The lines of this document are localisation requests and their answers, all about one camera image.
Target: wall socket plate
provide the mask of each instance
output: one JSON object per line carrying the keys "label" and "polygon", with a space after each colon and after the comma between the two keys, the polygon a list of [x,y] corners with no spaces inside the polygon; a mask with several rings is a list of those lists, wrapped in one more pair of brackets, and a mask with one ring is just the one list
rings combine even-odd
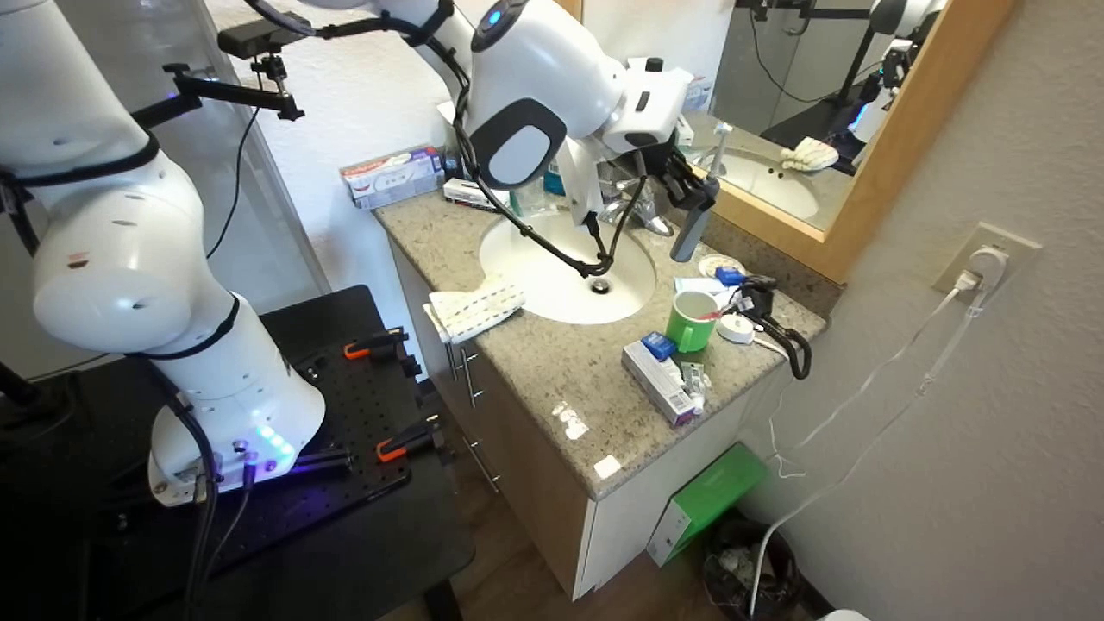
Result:
{"label": "wall socket plate", "polygon": [[984,249],[984,244],[992,244],[992,249],[1001,249],[1001,251],[1006,256],[1003,279],[1006,279],[1010,272],[1018,272],[1035,251],[1041,251],[1038,243],[1021,240],[1021,236],[1010,236],[1010,233],[1003,233],[1003,228],[992,228],[992,226],[978,221],[978,226],[973,228],[968,243],[967,243],[967,244],[954,251],[954,258],[937,272],[934,290],[937,290],[937,293],[951,293],[958,272],[968,265],[968,256],[973,256],[976,249]]}

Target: green cup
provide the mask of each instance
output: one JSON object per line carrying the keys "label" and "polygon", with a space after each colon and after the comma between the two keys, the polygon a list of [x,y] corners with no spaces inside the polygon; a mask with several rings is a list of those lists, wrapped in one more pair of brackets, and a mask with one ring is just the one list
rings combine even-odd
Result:
{"label": "green cup", "polygon": [[701,358],[716,327],[716,299],[697,290],[684,290],[673,299],[665,339],[676,345],[679,358]]}

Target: sink basin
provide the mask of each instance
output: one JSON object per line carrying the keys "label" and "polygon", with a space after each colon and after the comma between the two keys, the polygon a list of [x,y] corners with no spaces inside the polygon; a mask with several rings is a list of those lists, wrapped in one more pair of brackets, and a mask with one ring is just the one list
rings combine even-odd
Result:
{"label": "sink basin", "polygon": [[[528,228],[544,236],[564,256],[593,263],[593,240],[576,228],[570,213],[540,210],[523,217]],[[583,279],[576,270],[562,265],[540,244],[523,240],[510,221],[487,233],[481,244],[481,265],[487,276],[506,276],[523,290],[523,310],[558,326],[612,326],[640,310],[656,293],[653,256],[620,236],[616,256],[606,276]]]}
{"label": "sink basin", "polygon": [[813,189],[800,184],[798,172],[788,172],[788,176],[769,172],[765,159],[724,153],[724,184],[743,187],[761,196],[765,205],[771,205],[775,210],[788,210],[789,217],[800,217],[800,221],[809,221],[820,213],[820,199],[813,196]]}

